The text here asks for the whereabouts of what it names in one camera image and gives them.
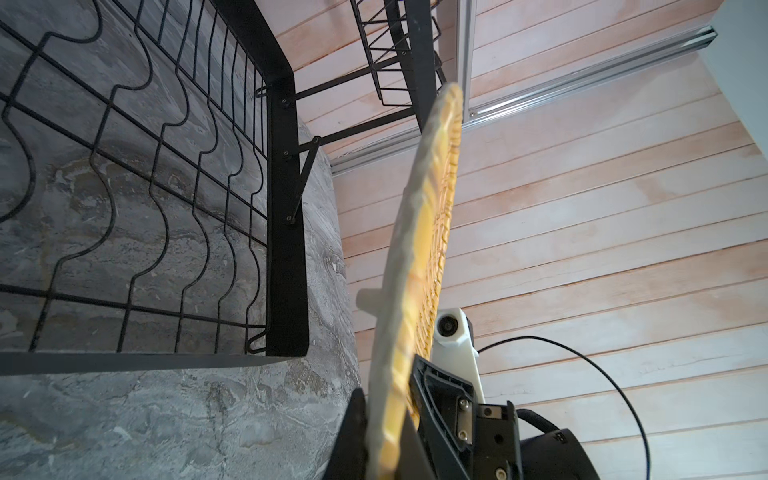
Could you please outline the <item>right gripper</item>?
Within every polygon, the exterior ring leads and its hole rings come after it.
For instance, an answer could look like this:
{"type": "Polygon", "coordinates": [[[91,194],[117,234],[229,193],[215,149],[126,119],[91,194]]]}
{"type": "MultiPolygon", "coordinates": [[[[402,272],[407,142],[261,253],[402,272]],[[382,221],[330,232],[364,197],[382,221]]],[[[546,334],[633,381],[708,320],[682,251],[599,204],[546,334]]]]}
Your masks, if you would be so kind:
{"type": "Polygon", "coordinates": [[[418,433],[438,479],[521,479],[512,404],[482,404],[472,383],[415,356],[410,389],[418,433]]]}

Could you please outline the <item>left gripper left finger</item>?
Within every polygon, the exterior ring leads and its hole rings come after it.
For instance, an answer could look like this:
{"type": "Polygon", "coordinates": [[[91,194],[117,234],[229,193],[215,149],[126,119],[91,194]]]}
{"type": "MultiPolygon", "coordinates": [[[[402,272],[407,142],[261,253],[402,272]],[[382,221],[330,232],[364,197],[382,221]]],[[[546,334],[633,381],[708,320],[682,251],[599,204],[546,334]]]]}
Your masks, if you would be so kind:
{"type": "Polygon", "coordinates": [[[350,397],[331,452],[323,480],[361,480],[365,478],[367,452],[366,398],[362,388],[350,397]]]}

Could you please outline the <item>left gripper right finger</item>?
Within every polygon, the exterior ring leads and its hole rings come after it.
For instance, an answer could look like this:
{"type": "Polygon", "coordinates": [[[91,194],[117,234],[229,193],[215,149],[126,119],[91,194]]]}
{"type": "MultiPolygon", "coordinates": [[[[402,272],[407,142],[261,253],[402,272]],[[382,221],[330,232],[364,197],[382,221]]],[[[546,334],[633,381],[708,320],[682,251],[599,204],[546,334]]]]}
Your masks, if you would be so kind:
{"type": "Polygon", "coordinates": [[[400,438],[400,459],[395,478],[398,480],[436,480],[419,434],[408,413],[404,417],[400,438]]]}

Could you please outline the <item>yellow woven round trivet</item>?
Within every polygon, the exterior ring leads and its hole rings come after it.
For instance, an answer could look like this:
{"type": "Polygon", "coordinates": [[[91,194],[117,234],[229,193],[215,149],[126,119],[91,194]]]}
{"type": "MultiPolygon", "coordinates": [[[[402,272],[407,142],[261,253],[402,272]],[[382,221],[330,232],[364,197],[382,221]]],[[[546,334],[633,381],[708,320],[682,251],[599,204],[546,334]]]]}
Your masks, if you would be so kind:
{"type": "Polygon", "coordinates": [[[427,117],[394,223],[382,285],[356,306],[376,318],[368,377],[368,479],[391,479],[413,402],[416,356],[429,355],[445,269],[463,120],[463,91],[447,83],[427,117]]]}

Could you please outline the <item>black wire dish rack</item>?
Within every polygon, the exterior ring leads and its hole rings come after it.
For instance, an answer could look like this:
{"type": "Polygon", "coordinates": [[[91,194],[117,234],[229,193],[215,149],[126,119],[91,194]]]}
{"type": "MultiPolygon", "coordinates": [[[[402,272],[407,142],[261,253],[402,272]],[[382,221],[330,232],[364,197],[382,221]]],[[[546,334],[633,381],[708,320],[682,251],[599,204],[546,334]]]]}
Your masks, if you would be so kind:
{"type": "Polygon", "coordinates": [[[445,81],[435,2],[351,9],[365,64],[298,90],[253,1],[2,3],[3,375],[307,354],[320,149],[445,81]]]}

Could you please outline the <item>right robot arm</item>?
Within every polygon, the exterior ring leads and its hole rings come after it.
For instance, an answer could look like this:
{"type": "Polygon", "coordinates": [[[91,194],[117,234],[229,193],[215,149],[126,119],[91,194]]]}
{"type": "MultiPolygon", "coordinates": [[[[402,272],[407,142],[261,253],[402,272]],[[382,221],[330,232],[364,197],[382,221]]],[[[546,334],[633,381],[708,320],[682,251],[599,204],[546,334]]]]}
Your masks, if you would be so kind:
{"type": "Polygon", "coordinates": [[[576,436],[513,403],[483,404],[473,385],[414,357],[418,435],[437,479],[596,479],[576,436]]]}

